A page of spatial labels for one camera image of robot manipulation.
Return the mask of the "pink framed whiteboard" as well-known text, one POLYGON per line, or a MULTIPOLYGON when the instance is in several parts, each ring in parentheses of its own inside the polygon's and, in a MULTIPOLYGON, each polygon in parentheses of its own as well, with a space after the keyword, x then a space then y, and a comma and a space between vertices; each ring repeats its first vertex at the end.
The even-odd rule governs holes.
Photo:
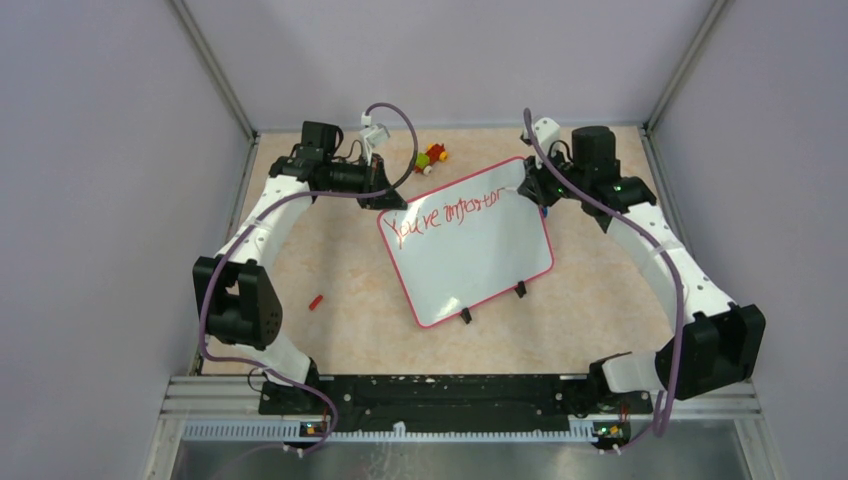
POLYGON ((385 210, 377 227, 414 321, 431 328, 548 273, 554 254, 540 208, 506 195, 525 178, 512 157, 385 210))

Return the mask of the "red marker cap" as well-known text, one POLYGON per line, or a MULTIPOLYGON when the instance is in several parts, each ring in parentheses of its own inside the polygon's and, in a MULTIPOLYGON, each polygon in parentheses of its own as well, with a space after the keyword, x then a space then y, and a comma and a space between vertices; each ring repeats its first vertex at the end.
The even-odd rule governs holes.
POLYGON ((310 311, 314 311, 320 303, 323 301, 322 295, 317 295, 309 304, 308 308, 310 311))

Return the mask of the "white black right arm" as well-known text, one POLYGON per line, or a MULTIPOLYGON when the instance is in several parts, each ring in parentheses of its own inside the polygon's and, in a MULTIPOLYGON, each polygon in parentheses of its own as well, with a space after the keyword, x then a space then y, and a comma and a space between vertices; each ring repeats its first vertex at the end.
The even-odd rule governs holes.
POLYGON ((575 200, 631 258, 673 329, 657 352, 595 361, 586 385, 589 404, 612 412, 634 391, 687 400, 751 378, 766 319, 717 287, 680 242, 646 182, 625 176, 616 137, 606 126, 574 130, 571 140, 541 118, 523 129, 532 154, 524 161, 520 195, 540 207, 575 200))

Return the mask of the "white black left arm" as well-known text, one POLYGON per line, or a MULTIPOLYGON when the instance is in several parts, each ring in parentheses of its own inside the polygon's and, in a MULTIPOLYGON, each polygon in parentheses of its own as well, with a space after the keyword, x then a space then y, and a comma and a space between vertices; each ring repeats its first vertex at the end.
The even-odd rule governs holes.
POLYGON ((406 209, 374 151, 389 137, 380 123, 364 127, 361 154, 349 162, 336 155, 339 127, 304 122, 299 143, 271 165, 259 200, 233 238, 193 266, 201 337, 240 348, 250 365, 284 386, 283 401, 297 413, 317 407, 321 388, 308 378, 311 359, 282 332, 284 309, 268 270, 299 217, 320 196, 354 198, 366 210, 406 209))

